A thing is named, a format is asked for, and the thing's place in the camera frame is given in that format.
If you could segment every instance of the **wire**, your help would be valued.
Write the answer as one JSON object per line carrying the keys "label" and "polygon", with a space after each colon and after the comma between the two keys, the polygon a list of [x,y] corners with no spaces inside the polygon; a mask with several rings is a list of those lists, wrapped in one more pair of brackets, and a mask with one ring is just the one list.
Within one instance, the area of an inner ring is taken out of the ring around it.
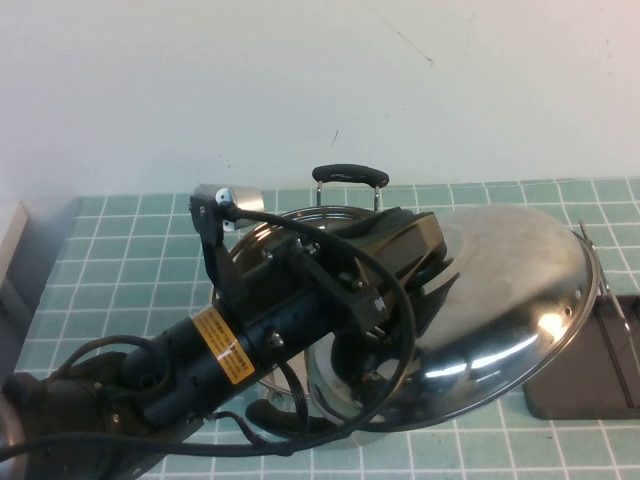
{"label": "wire", "polygon": [[143,438],[128,437],[126,435],[113,435],[105,433],[62,433],[47,435],[18,445],[0,449],[0,463],[17,455],[28,453],[42,448],[50,448],[60,444],[97,444],[105,447],[123,448],[162,455],[190,455],[197,457],[247,457],[261,455],[288,456],[293,453],[318,447],[325,443],[341,440],[348,437],[354,430],[364,427],[384,407],[386,402],[400,387],[410,362],[413,360],[415,349],[415,320],[411,301],[404,288],[393,273],[388,271],[374,257],[360,250],[351,243],[324,230],[305,225],[301,222],[271,215],[262,212],[250,212],[240,210],[234,205],[224,205],[225,218],[231,221],[239,219],[265,222],[280,226],[297,233],[307,235],[319,243],[323,248],[340,252],[357,258],[376,275],[378,275],[389,289],[394,293],[396,305],[400,313],[400,353],[398,364],[393,375],[385,382],[366,408],[346,420],[336,428],[321,432],[296,437],[291,440],[273,443],[271,445],[209,445],[196,443],[169,443],[159,442]]}
{"label": "wire", "polygon": [[147,388],[141,391],[134,391],[124,387],[108,386],[102,389],[101,391],[109,390],[109,403],[113,403],[125,398],[143,397],[161,391],[162,388],[164,388],[164,386],[169,382],[169,379],[171,378],[171,361],[169,360],[169,356],[167,355],[167,353],[151,340],[147,340],[146,338],[142,337],[134,337],[133,335],[113,335],[110,337],[98,338],[96,340],[85,343],[75,352],[73,352],[73,354],[60,366],[60,368],[53,372],[49,376],[49,378],[45,380],[45,382],[51,383],[55,380],[58,380],[59,378],[68,377],[69,370],[73,367],[74,363],[76,363],[88,353],[97,350],[98,348],[106,347],[108,345],[132,345],[134,347],[140,347],[145,350],[150,350],[159,357],[163,358],[165,363],[164,375],[162,376],[162,379],[151,388]]}
{"label": "wire", "polygon": [[221,418],[230,418],[234,422],[236,422],[236,424],[238,425],[238,428],[240,428],[240,431],[244,435],[244,438],[249,440],[249,442],[252,443],[253,445],[269,445],[270,444],[269,441],[267,441],[266,439],[264,439],[263,437],[255,433],[253,430],[251,430],[249,425],[247,425],[247,422],[240,415],[237,415],[233,412],[224,411],[224,412],[214,413],[211,415],[211,417],[209,417],[211,421],[216,421]]}
{"label": "wire", "polygon": [[298,416],[298,422],[300,423],[302,432],[309,433],[309,406],[307,405],[307,398],[304,394],[300,379],[288,363],[278,362],[278,367],[289,384],[289,390],[291,391],[291,396],[296,406],[296,415]]}

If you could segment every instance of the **black base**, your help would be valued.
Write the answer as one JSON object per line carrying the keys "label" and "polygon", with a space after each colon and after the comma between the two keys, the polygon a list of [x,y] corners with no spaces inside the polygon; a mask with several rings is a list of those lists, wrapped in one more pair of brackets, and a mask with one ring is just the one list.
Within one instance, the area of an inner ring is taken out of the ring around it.
{"label": "black base", "polygon": [[[640,297],[618,297],[640,352]],[[640,418],[640,374],[624,322],[598,299],[576,338],[524,385],[529,411],[545,420]]]}

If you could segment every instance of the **white grout line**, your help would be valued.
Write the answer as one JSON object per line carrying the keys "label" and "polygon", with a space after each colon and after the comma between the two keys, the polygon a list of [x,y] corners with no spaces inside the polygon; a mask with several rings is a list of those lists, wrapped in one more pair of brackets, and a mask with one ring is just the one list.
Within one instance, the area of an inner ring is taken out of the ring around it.
{"label": "white grout line", "polygon": [[[218,420],[216,422],[216,427],[215,430],[213,432],[213,444],[217,445],[218,444],[218,438],[220,436],[220,421]],[[212,457],[211,458],[211,480],[214,480],[216,477],[216,457]]]}
{"label": "white grout line", "polygon": [[167,455],[164,456],[164,458],[162,459],[162,470],[160,473],[160,478],[165,478],[167,474]]}
{"label": "white grout line", "polygon": [[158,281],[160,280],[160,272],[162,272],[162,262],[164,260],[164,252],[167,249],[167,240],[169,239],[169,231],[171,230],[171,222],[173,222],[173,212],[176,210],[176,198],[177,195],[173,196],[173,207],[171,208],[171,218],[169,219],[169,224],[167,225],[167,236],[164,238],[164,243],[162,245],[162,253],[160,254],[160,265],[158,266],[158,273],[156,274],[156,285],[153,287],[153,292],[151,293],[151,301],[149,302],[149,313],[147,315],[147,320],[144,324],[144,336],[147,336],[147,332],[149,331],[149,323],[151,321],[151,312],[153,307],[153,302],[156,299],[156,292],[158,291]]}
{"label": "white grout line", "polygon": [[616,472],[616,479],[622,480],[620,475],[620,470],[618,469],[618,462],[616,461],[616,456],[613,454],[613,450],[611,449],[611,444],[609,443],[609,435],[607,435],[607,430],[604,428],[604,424],[602,420],[598,420],[598,424],[602,430],[602,435],[604,436],[604,443],[607,445],[607,451],[609,452],[609,456],[611,457],[611,464]]}
{"label": "white grout line", "polygon": [[[171,211],[171,213],[143,213],[140,214],[140,218],[144,218],[144,217],[170,217],[170,216],[176,216],[176,217],[189,217],[190,214],[189,213],[176,213],[175,215],[173,214],[173,210]],[[134,217],[135,214],[116,214],[116,215],[105,215],[106,217],[109,218],[131,218]],[[83,219],[83,218],[100,218],[99,215],[78,215],[77,217],[74,218],[78,218],[78,219]]]}
{"label": "white grout line", "polygon": [[195,295],[196,295],[196,289],[198,287],[199,284],[209,284],[211,285],[211,282],[199,282],[198,281],[198,273],[200,272],[200,264],[201,264],[201,260],[200,257],[202,257],[204,254],[202,252],[202,245],[200,246],[200,256],[198,257],[198,261],[196,262],[196,272],[193,275],[193,288],[191,289],[191,303],[189,304],[189,315],[195,315],[197,312],[194,311],[195,306],[194,306],[194,300],[195,300]]}
{"label": "white grout line", "polygon": [[468,469],[464,468],[464,455],[462,455],[462,442],[460,441],[460,429],[458,428],[458,422],[453,419],[453,431],[456,436],[456,448],[458,450],[458,460],[460,461],[460,468],[462,469],[462,480],[467,480]]}
{"label": "white grout line", "polygon": [[360,480],[365,480],[364,478],[364,451],[362,450],[362,445],[358,442],[358,455],[360,456]]}
{"label": "white grout line", "polygon": [[[439,188],[447,188],[447,185],[449,185],[449,188],[456,188],[460,189],[463,187],[459,187],[456,184],[442,184]],[[518,187],[517,183],[514,183],[513,185],[509,185],[509,188],[516,188]],[[414,188],[424,188],[424,187],[420,187],[419,185],[416,185]],[[490,188],[501,188],[501,187],[492,187],[492,186],[484,186],[485,191],[487,192],[487,197],[488,197],[488,191]],[[347,194],[347,189],[344,188],[344,192],[345,195]],[[622,205],[622,204],[633,204],[636,203],[637,200],[610,200],[610,201],[606,201],[603,202],[607,205]],[[312,201],[312,206],[315,206],[315,199]],[[584,202],[531,202],[529,203],[529,205],[535,205],[535,206],[540,206],[540,205],[598,205],[598,202],[588,202],[588,201],[584,201]],[[451,207],[451,206],[459,206],[459,207],[477,207],[479,205],[482,204],[478,204],[478,203],[459,203],[459,204],[454,204],[454,203],[447,203],[447,204],[428,204],[428,205],[420,205],[421,207]],[[280,211],[277,209],[274,211],[274,213],[286,213],[285,211]],[[131,218],[133,217],[133,215],[107,215],[109,218]],[[144,218],[144,217],[169,217],[169,216],[174,216],[174,217],[188,217],[189,214],[186,213],[176,213],[176,214],[169,214],[169,213],[163,213],[163,214],[148,214],[148,215],[140,215],[140,218]],[[90,219],[90,218],[99,218],[98,216],[79,216],[79,217],[75,217],[77,219]],[[172,233],[171,235],[169,235],[170,237],[193,237],[193,236],[197,236],[194,235],[193,233]],[[136,238],[141,237],[141,238],[146,238],[146,237],[164,237],[164,235],[159,234],[159,235],[135,235]],[[69,238],[91,238],[91,237],[69,237]],[[126,238],[125,236],[121,235],[121,236],[106,236],[106,237],[96,237],[96,238]]]}
{"label": "white grout line", "polygon": [[631,201],[636,204],[638,213],[640,213],[640,205],[638,205],[638,203],[640,203],[640,198],[636,200],[635,196],[633,195],[633,188],[631,188],[631,180],[629,178],[627,178],[627,188],[629,189],[629,195],[631,195]]}
{"label": "white grout line", "polygon": [[[155,234],[155,235],[141,235],[141,234],[136,234],[134,235],[134,237],[136,238],[164,238],[164,237],[169,237],[169,238],[191,238],[191,239],[196,239],[198,238],[198,235],[194,235],[193,233],[172,233],[171,235],[163,235],[161,233],[159,234]],[[72,235],[69,237],[69,240],[82,240],[82,239],[89,239],[89,238],[93,238],[93,237],[88,237],[86,235]],[[128,235],[104,235],[104,236],[97,236],[95,237],[96,240],[126,240],[127,238],[129,238]]]}
{"label": "white grout line", "polygon": [[558,437],[558,430],[560,430],[558,427],[556,427],[556,424],[553,420],[550,420],[549,423],[551,424],[551,435],[553,435],[553,441],[556,444],[556,448],[558,449],[558,456],[560,457],[560,465],[562,465],[563,471],[564,471],[564,478],[565,480],[569,480],[569,470],[567,470],[567,461],[564,458],[564,452],[562,451],[562,445],[560,445],[560,437]]}
{"label": "white grout line", "polygon": [[456,205],[455,200],[453,198],[453,188],[451,188],[451,184],[447,183],[447,188],[449,189],[449,200],[451,200],[451,205],[453,207],[454,210],[456,210],[456,207],[462,207],[464,205]]}
{"label": "white grout line", "polygon": [[524,191],[524,186],[522,186],[522,182],[518,182],[518,186],[520,187],[520,191],[522,192],[522,200],[524,202],[524,205],[532,205],[527,201],[527,192]]}
{"label": "white grout line", "polygon": [[[637,469],[637,466],[634,465],[625,465],[623,467],[621,467],[621,470],[635,470]],[[614,471],[613,467],[610,466],[592,466],[592,467],[569,467],[569,470],[571,471],[576,471],[576,472],[580,472],[580,471],[598,471],[598,472],[606,472],[606,471]],[[562,468],[561,467],[527,467],[527,468],[518,468],[517,469],[518,472],[561,472]],[[316,470],[317,473],[321,473],[321,474],[357,474],[358,470]],[[442,474],[442,473],[464,473],[464,472],[469,472],[469,473],[506,473],[506,472],[511,472],[511,468],[469,468],[466,470],[462,470],[462,469],[416,469],[416,473],[431,473],[431,474]],[[258,475],[260,473],[259,470],[243,470],[243,471],[235,471],[235,472],[220,472],[222,475],[224,476],[252,476],[252,475]],[[291,474],[291,475],[303,475],[303,474],[309,474],[310,471],[309,470],[302,470],[302,469],[291,469],[291,470],[267,470],[266,473],[273,473],[273,474],[281,474],[281,475],[286,475],[286,474]],[[407,468],[399,468],[399,469],[369,469],[367,470],[367,473],[375,473],[375,474],[394,474],[394,473],[411,473],[411,470],[407,469]],[[170,477],[199,477],[199,476],[203,476],[202,472],[180,472],[180,473],[166,473],[166,474],[159,474],[159,473],[149,473],[147,474],[148,477],[159,477],[160,475],[164,475],[166,478],[170,478]]]}
{"label": "white grout line", "polygon": [[[173,306],[173,307],[114,307],[111,309],[112,312],[118,312],[118,311],[127,311],[127,310],[158,310],[158,311],[162,311],[162,310],[184,310],[185,308],[189,308],[189,305],[178,305],[178,306]],[[106,312],[107,309],[106,308],[74,308],[73,312],[74,313],[92,313],[92,312]],[[38,313],[42,314],[42,313],[66,313],[67,310],[65,309],[43,309],[38,311]]]}
{"label": "white grout line", "polygon": [[411,446],[411,431],[407,430],[407,447],[409,448],[409,468],[411,469],[411,480],[416,480],[415,465],[413,464],[413,448]]}
{"label": "white grout line", "polygon": [[[607,216],[605,215],[604,209],[602,208],[602,204],[600,203],[600,196],[598,195],[598,191],[596,190],[596,186],[595,186],[595,183],[593,182],[593,179],[591,180],[591,186],[593,187],[593,190],[594,190],[594,192],[596,194],[596,200],[598,200],[598,207],[600,208],[600,212],[602,213],[602,216],[606,220]],[[625,273],[628,273],[629,276],[631,277],[631,281],[635,285],[636,291],[640,291],[640,286],[638,286],[638,282],[637,282],[637,280],[635,278],[635,275],[633,275],[634,272],[629,267],[629,263],[627,262],[627,259],[625,258],[624,254],[622,253],[622,250],[620,250],[620,244],[618,243],[618,239],[616,238],[615,234],[613,233],[613,228],[611,228],[611,224],[607,223],[607,227],[609,228],[609,233],[611,233],[611,236],[613,237],[613,241],[616,244],[616,247],[618,247],[618,251],[620,253],[620,256],[622,257],[622,261],[624,262],[624,266],[627,269],[627,271]]]}
{"label": "white grout line", "polygon": [[489,187],[487,187],[486,183],[482,184],[484,187],[484,194],[487,196],[487,205],[491,205],[491,197],[489,196]]}
{"label": "white grout line", "polygon": [[567,208],[565,207],[564,198],[562,196],[562,189],[560,185],[556,182],[556,188],[558,189],[558,195],[560,196],[560,205],[562,205],[562,211],[564,212],[564,218],[567,221],[567,225],[571,225],[571,219],[569,218],[569,213],[567,212]]}
{"label": "white grout line", "polygon": [[509,453],[509,462],[511,463],[511,468],[513,469],[513,478],[515,480],[518,480],[518,473],[516,472],[516,461],[513,457],[513,449],[511,448],[511,439],[509,438],[507,423],[504,420],[504,412],[502,411],[502,404],[500,403],[500,399],[498,399],[496,403],[498,405],[498,414],[500,415],[500,424],[502,425],[501,430],[502,430],[502,433],[504,434],[504,439],[507,443],[507,452]]}
{"label": "white grout line", "polygon": [[131,238],[133,237],[133,228],[136,224],[136,218],[138,217],[138,213],[140,213],[140,205],[142,204],[142,195],[138,197],[138,205],[136,206],[136,213],[133,216],[133,222],[131,222],[131,230],[129,230],[129,237],[127,238],[127,244],[124,247],[124,253],[122,256],[122,260],[120,261],[120,269],[118,270],[118,276],[116,277],[116,283],[113,288],[113,293],[111,294],[111,301],[109,302],[109,307],[107,308],[107,315],[104,320],[104,325],[102,327],[102,333],[100,334],[100,338],[104,338],[107,333],[107,326],[109,325],[109,320],[111,318],[111,310],[113,309],[113,303],[116,299],[116,292],[118,291],[118,286],[120,285],[120,280],[122,279],[122,272],[124,270],[124,259],[127,258],[127,253],[129,252],[129,245],[131,245]]}
{"label": "white grout line", "polygon": [[[100,228],[100,223],[102,222],[102,215],[104,214],[104,210],[107,207],[107,197],[104,198],[104,202],[102,204],[102,209],[100,210],[100,217],[98,218],[98,221],[96,222],[96,227],[95,230],[93,232],[93,234],[95,235],[98,232],[98,229]],[[49,363],[49,373],[48,375],[51,375],[51,372],[53,372],[54,366],[55,366],[55,361],[56,361],[56,357],[58,356],[58,350],[60,350],[60,344],[62,343],[62,340],[64,339],[64,331],[67,329],[67,324],[69,323],[69,317],[71,316],[71,310],[73,309],[73,302],[75,301],[76,298],[76,294],[78,293],[78,288],[80,287],[80,282],[82,281],[82,276],[84,275],[84,270],[87,267],[87,260],[89,258],[89,255],[91,254],[91,249],[93,248],[93,241],[94,238],[91,239],[91,242],[89,243],[89,249],[87,250],[87,254],[85,255],[84,258],[84,262],[82,263],[82,268],[80,269],[80,275],[78,276],[78,281],[75,284],[73,293],[71,294],[71,299],[69,300],[69,306],[66,310],[66,315],[64,317],[64,322],[62,323],[62,328],[60,329],[60,336],[58,337],[58,341],[56,343],[56,346],[53,350],[53,354],[51,355],[51,362]]]}
{"label": "white grout line", "polygon": [[[118,282],[117,280],[115,282],[109,282],[109,283],[82,283],[83,287],[113,287],[113,286],[133,286],[133,285],[184,285],[185,281],[170,281],[170,282]],[[195,281],[195,282],[189,282],[189,283],[195,283],[195,284],[206,284],[206,283],[211,283],[208,282],[206,280],[201,280],[201,281]],[[61,288],[61,287],[74,287],[75,283],[58,283],[58,284],[53,284],[53,285],[47,285],[47,287],[53,287],[53,288]]]}
{"label": "white grout line", "polygon": [[415,205],[416,213],[418,213],[420,211],[420,206],[419,206],[420,200],[418,199],[418,189],[416,188],[415,185],[413,186],[413,197],[416,201],[416,205]]}
{"label": "white grout line", "polygon": [[316,476],[316,471],[315,471],[315,459],[313,457],[313,452],[314,449],[312,448],[311,450],[309,450],[309,461],[310,461],[310,465],[311,465],[311,480],[315,479]]}
{"label": "white grout line", "polygon": [[[428,210],[430,207],[418,207],[420,208],[422,211],[426,211]],[[586,223],[587,227],[609,227],[609,224],[607,223]],[[633,223],[633,224],[629,224],[629,226],[637,226],[639,224],[637,223]],[[574,224],[570,224],[567,225],[567,227],[574,227],[574,228],[578,228],[578,225],[574,225]],[[624,249],[638,249],[640,248],[640,245],[620,245],[620,246],[600,246],[598,247],[598,249],[602,249],[602,250],[613,250],[613,249],[620,249],[620,250],[624,250]],[[164,257],[164,260],[197,260],[198,257]],[[143,262],[143,261],[149,261],[149,260],[159,260],[158,257],[148,257],[148,258],[127,258],[126,261],[127,262],[131,262],[131,261],[139,261],[139,262]],[[98,263],[98,262],[111,262],[111,263],[115,263],[115,262],[121,262],[122,259],[117,259],[117,258],[101,258],[101,259],[91,259],[88,260],[88,262],[90,263]],[[56,263],[83,263],[84,260],[71,260],[71,259],[60,259],[57,260]]]}

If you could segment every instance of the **stainless steel pot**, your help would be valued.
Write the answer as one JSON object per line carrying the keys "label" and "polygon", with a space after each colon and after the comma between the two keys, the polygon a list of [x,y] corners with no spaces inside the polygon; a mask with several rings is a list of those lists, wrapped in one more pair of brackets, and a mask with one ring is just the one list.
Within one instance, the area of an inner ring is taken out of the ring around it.
{"label": "stainless steel pot", "polygon": [[[284,216],[331,229],[372,213],[318,206]],[[413,367],[374,419],[374,431],[437,424],[520,385],[575,336],[597,296],[600,277],[592,249],[538,210],[484,206],[456,210],[438,220],[451,263],[424,285],[423,293],[447,285],[446,299],[417,339]],[[231,252],[241,269],[264,261],[266,238],[278,234],[278,227],[261,225],[243,237]],[[332,345],[333,336],[328,335],[292,364],[303,384],[308,382],[313,404],[325,417],[341,422],[362,405],[333,371]],[[378,373],[386,376],[393,369],[389,361]],[[262,383],[271,392],[288,393],[277,371]]]}

